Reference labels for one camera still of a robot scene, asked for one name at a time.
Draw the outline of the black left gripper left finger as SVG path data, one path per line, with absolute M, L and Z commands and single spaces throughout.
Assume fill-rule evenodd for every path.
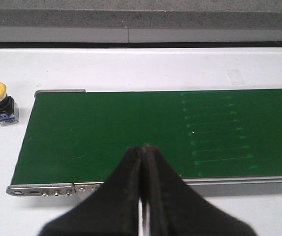
M 129 147 L 106 181 L 88 198 L 47 223 L 41 236 L 136 236 L 141 147 Z

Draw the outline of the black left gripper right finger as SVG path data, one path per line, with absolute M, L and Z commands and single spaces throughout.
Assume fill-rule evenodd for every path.
M 142 148 L 146 230 L 151 236 L 254 236 L 245 222 L 191 189 L 155 146 Z

